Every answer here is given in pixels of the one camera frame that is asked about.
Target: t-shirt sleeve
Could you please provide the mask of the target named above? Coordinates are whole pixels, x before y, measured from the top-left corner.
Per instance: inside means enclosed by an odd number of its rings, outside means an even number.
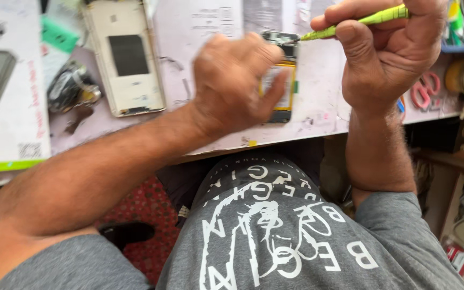
[[[0,280],[0,290],[146,290],[146,277],[100,235],[81,235],[52,245]]]
[[[373,193],[360,204],[355,220],[386,248],[418,285],[442,281],[451,289],[464,289],[464,281],[422,219],[415,194]]]

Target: hand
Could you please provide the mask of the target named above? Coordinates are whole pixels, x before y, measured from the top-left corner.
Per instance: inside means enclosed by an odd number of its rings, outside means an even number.
[[[288,71],[281,72],[264,96],[259,96],[261,76],[282,59],[282,49],[249,33],[229,41],[216,35],[194,61],[197,125],[207,135],[222,137],[267,119],[284,94]]]
[[[429,69],[440,53],[446,0],[404,0],[411,18],[370,26],[354,20],[402,0],[345,0],[311,22],[314,30],[339,23],[345,50],[343,97],[359,117],[386,116],[395,102]]]

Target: pink scissors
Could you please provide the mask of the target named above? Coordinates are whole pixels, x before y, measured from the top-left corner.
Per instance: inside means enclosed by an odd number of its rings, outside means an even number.
[[[430,104],[430,96],[437,95],[440,89],[440,78],[434,72],[425,72],[411,88],[411,100],[417,108],[426,109]]]

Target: green screwdriver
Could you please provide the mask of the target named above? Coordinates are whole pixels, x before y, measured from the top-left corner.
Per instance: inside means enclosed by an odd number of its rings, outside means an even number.
[[[360,23],[363,23],[364,25],[372,25],[372,24],[379,24],[379,23],[383,23],[383,22],[391,21],[395,19],[400,19],[400,18],[409,18],[409,10],[407,10],[404,4],[400,4],[393,8],[379,11],[375,14],[359,19],[358,21]],[[304,41],[304,40],[326,38],[326,37],[331,37],[334,35],[336,35],[336,25],[331,26],[324,30],[313,31],[313,32],[307,33],[306,35],[301,36],[300,38],[286,41],[282,43],[282,45],[291,44],[291,43],[295,43],[298,41]]]

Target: gray t-shirt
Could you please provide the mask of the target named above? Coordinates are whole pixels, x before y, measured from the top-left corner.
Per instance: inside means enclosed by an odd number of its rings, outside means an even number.
[[[0,281],[0,290],[149,287],[97,235],[49,247]],[[414,194],[372,194],[353,221],[293,163],[257,152],[207,175],[156,289],[443,290],[464,282]]]

